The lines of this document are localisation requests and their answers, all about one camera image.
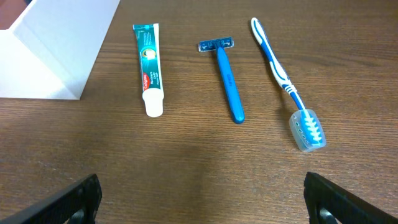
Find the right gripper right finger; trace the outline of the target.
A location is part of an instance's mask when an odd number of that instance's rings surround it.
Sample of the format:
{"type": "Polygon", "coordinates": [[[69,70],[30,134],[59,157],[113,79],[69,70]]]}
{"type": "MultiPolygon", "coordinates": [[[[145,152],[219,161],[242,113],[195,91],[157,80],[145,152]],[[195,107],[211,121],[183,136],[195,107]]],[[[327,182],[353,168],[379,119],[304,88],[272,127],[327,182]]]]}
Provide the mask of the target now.
{"type": "Polygon", "coordinates": [[[314,172],[305,176],[303,195],[310,224],[397,224],[396,217],[314,172]]]}

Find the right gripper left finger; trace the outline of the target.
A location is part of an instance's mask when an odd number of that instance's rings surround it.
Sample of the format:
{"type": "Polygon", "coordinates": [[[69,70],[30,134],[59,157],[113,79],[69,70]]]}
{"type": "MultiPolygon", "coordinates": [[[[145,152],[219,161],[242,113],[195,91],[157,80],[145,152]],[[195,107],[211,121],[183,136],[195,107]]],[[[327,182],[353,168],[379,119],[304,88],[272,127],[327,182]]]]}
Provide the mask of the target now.
{"type": "Polygon", "coordinates": [[[1,220],[10,224],[95,224],[102,199],[98,176],[90,174],[68,187],[1,220]]]}

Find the blue white toothbrush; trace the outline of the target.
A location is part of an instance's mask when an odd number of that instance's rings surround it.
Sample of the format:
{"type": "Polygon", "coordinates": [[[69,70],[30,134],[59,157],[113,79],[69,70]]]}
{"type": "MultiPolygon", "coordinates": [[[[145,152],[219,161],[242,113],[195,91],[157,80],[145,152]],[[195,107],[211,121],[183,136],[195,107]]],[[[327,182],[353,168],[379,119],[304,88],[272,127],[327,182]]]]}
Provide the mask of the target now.
{"type": "Polygon", "coordinates": [[[255,17],[251,19],[251,29],[269,61],[275,80],[291,96],[298,108],[289,118],[289,127],[298,148],[303,152],[311,152],[325,147],[325,133],[316,113],[305,107],[296,87],[275,56],[262,24],[255,17]]]}

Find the green toothpaste tube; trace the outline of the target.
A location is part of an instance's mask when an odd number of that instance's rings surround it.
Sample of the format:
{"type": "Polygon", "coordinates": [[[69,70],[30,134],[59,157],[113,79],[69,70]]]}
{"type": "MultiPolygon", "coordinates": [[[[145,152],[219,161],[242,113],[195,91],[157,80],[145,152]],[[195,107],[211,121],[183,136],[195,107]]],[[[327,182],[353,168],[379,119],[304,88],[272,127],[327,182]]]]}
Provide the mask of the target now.
{"type": "Polygon", "coordinates": [[[134,24],[141,69],[142,99],[146,114],[159,117],[163,114],[164,88],[160,64],[159,24],[134,24]]]}

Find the blue disposable razor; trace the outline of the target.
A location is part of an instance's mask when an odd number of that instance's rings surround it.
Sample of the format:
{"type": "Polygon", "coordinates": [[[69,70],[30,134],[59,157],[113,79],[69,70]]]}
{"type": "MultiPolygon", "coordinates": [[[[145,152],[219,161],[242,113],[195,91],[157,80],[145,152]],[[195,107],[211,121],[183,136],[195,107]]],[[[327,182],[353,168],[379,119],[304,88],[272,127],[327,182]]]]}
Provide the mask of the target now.
{"type": "Polygon", "coordinates": [[[225,49],[234,47],[232,37],[223,37],[220,39],[203,40],[198,44],[199,52],[215,51],[221,79],[228,99],[232,120],[236,124],[242,124],[245,120],[243,104],[240,99],[239,91],[236,86],[233,71],[229,63],[229,58],[225,49]]]}

